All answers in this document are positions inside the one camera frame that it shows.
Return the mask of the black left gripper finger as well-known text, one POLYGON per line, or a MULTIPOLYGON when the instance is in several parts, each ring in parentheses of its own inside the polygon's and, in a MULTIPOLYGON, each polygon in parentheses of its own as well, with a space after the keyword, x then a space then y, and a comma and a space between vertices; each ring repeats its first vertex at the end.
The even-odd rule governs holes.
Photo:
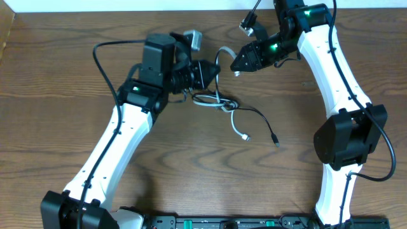
POLYGON ((208 60, 203 61, 203 77, 204 78, 215 78, 221 72, 221 67, 216 63, 209 62, 208 60))
POLYGON ((218 76, 218 74, 214 73, 202 73, 202 88, 207 89, 218 76))

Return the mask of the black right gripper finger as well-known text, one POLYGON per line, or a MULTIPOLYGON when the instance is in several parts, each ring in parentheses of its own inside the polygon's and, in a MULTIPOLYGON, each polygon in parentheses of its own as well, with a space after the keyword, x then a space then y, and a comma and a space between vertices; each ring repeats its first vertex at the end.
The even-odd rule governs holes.
POLYGON ((234 61, 230 69, 232 71, 239 71, 239 72, 254 72, 254 67, 250 62, 247 61, 234 61))
POLYGON ((254 50, 252 45, 245 45, 241 48, 234 61, 247 61, 251 64, 254 63, 254 50))

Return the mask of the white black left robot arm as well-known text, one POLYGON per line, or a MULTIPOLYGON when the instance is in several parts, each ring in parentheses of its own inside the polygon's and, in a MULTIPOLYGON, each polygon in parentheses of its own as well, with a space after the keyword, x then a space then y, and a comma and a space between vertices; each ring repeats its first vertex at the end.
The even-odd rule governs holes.
POLYGON ((81 170, 62 193, 48 191, 41 202, 44 228, 145 228, 144 217, 131 208, 112 212, 120 179, 143 138, 165 109, 170 94, 206 89, 220 67, 193 60, 202 33, 150 34, 142 40, 142 62, 119 87, 102 137, 81 170))

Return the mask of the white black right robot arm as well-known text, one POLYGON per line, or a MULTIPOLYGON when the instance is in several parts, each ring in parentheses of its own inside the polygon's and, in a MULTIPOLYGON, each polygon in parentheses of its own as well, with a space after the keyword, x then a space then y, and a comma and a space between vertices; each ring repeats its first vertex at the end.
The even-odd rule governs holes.
POLYGON ((336 10, 325 4, 275 1, 279 31, 269 35, 250 11, 240 28, 253 37, 231 65, 232 71, 254 72, 280 67, 296 53, 310 66, 326 109, 326 122, 314 135, 314 149, 323 165, 322 186, 310 228, 387 228, 381 218, 353 218, 350 202, 355 180, 386 138, 387 111, 373 105, 345 59, 335 28, 336 10))

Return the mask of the brown cardboard panel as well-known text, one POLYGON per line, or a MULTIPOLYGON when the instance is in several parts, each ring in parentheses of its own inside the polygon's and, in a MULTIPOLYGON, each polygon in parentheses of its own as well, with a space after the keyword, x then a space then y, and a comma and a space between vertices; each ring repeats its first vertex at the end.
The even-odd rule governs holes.
POLYGON ((10 35, 11 26, 15 19, 15 12, 4 0, 0 3, 0 57, 3 57, 7 39, 10 35))

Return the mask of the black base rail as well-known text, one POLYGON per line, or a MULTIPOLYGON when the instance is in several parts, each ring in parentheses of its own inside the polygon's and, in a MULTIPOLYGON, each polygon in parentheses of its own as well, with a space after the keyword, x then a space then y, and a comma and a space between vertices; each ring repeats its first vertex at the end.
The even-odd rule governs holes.
POLYGON ((344 229, 389 229, 387 218, 345 217, 326 218, 313 212, 311 215, 286 213, 270 217, 209 217, 177 215, 144 215, 142 229, 223 229, 223 228, 344 228, 344 229))

